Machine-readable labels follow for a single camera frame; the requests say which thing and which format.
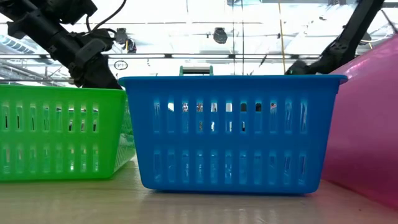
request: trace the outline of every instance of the plastic basket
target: plastic basket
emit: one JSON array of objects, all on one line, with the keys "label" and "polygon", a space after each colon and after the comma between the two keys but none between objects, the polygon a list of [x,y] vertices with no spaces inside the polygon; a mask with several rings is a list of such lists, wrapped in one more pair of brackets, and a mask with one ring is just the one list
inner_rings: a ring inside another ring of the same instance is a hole
[{"label": "plastic basket", "polygon": [[0,180],[100,179],[135,154],[121,90],[0,85]]},{"label": "plastic basket", "polygon": [[316,191],[343,75],[128,77],[137,158],[157,190]]}]

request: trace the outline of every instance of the green plastic basket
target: green plastic basket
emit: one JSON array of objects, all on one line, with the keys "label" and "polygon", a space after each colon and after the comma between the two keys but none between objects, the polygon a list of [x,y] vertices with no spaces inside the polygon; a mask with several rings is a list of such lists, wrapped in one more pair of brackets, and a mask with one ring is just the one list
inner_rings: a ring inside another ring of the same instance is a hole
[{"label": "green plastic basket", "polygon": [[101,179],[135,154],[122,90],[0,85],[0,180]]}]

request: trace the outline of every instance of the wooden table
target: wooden table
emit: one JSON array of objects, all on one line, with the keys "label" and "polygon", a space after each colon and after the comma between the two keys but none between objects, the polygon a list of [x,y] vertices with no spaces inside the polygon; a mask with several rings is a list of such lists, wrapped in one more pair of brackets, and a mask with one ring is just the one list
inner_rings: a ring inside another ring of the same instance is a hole
[{"label": "wooden table", "polygon": [[324,181],[301,197],[154,192],[131,161],[113,180],[0,184],[0,223],[387,224],[398,212]]}]

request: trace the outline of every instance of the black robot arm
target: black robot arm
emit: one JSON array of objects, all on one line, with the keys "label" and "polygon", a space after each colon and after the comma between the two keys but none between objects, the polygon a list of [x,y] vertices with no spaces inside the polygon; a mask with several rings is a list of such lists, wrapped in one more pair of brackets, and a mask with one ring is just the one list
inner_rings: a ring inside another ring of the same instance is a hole
[{"label": "black robot arm", "polygon": [[336,40],[310,65],[298,60],[286,71],[286,75],[328,74],[355,58],[355,51],[364,37],[384,0],[361,0],[347,25]]},{"label": "black robot arm", "polygon": [[28,35],[69,69],[76,86],[121,89],[102,55],[112,48],[109,31],[114,31],[74,33],[61,26],[74,25],[96,10],[91,0],[0,0],[0,13],[12,20],[8,34],[18,39]]}]

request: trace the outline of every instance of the blue plastic basket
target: blue plastic basket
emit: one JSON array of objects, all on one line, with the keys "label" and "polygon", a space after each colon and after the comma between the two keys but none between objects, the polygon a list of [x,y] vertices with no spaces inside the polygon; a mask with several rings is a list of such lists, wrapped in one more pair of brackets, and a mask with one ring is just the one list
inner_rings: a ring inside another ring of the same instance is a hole
[{"label": "blue plastic basket", "polygon": [[127,77],[149,189],[305,194],[344,75]]}]

